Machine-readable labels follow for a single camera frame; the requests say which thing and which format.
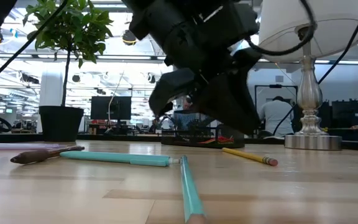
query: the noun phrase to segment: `plant stem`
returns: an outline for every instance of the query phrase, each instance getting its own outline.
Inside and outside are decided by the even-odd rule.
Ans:
[[[62,105],[61,106],[66,106],[67,79],[68,79],[68,67],[70,66],[70,54],[71,54],[71,43],[68,43],[66,71],[65,71],[65,79],[63,82],[63,97],[62,97]]]

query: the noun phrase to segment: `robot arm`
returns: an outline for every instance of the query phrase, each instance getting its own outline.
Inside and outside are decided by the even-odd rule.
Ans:
[[[193,109],[243,133],[252,133],[259,117],[247,88],[248,71],[261,54],[228,48],[258,33],[257,14],[233,0],[123,0],[133,11],[129,29],[138,39],[151,35],[174,72],[163,74],[150,96],[156,116],[172,101],[189,95]]]

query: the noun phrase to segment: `potted plant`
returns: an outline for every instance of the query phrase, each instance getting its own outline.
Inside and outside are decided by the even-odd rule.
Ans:
[[[38,19],[35,26],[39,29],[57,7],[58,0],[37,0],[35,6],[26,7],[27,14],[23,24],[27,22],[30,15],[34,15]],[[103,43],[106,36],[112,37],[108,28],[110,23],[112,20],[109,18],[109,12],[95,9],[90,0],[68,0],[64,10],[37,36],[36,50],[55,50],[55,61],[58,51],[64,51],[67,55],[61,106],[40,106],[39,108],[46,141],[76,140],[84,110],[65,106],[70,56],[75,56],[80,68],[84,60],[96,63],[95,54],[97,52],[103,54],[106,49]]]

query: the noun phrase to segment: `white lampshade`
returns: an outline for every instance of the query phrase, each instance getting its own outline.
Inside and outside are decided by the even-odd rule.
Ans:
[[[311,41],[315,58],[336,54],[346,48],[358,24],[358,0],[308,0],[314,12],[317,29]],[[309,24],[299,0],[264,0],[262,5],[259,46],[279,51],[300,42],[297,31]],[[358,34],[353,42],[358,44]],[[303,58],[302,49],[296,52],[265,58],[273,62],[296,62]]]

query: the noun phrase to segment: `black plant pot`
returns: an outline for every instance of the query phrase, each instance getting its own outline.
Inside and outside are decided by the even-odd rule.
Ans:
[[[81,108],[64,106],[40,106],[44,141],[73,142],[84,116]]]

